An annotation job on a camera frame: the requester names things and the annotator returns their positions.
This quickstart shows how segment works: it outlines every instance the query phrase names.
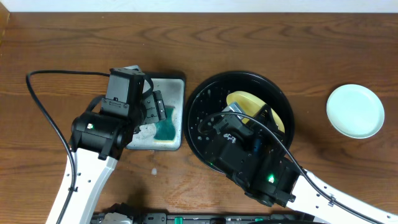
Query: black round container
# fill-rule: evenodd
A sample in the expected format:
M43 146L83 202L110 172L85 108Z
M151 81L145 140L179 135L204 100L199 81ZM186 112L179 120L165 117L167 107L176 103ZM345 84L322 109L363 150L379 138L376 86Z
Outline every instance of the black round container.
M198 125L209 114L222 111L227 106L227 95L235 91L246 91L270 105L285 126L284 144L287 149L293 141L293 111L286 96L274 83L251 72L232 71L215 75L200 84L189 97L183 112L183 130L193 153L219 172L220 170L205 161L202 156L216 133L202 135L198 132Z

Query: white backdrop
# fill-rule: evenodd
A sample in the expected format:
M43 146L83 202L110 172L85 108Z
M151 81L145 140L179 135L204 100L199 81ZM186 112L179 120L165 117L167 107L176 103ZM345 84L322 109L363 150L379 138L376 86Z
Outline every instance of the white backdrop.
M398 12L398 0L0 0L10 12Z

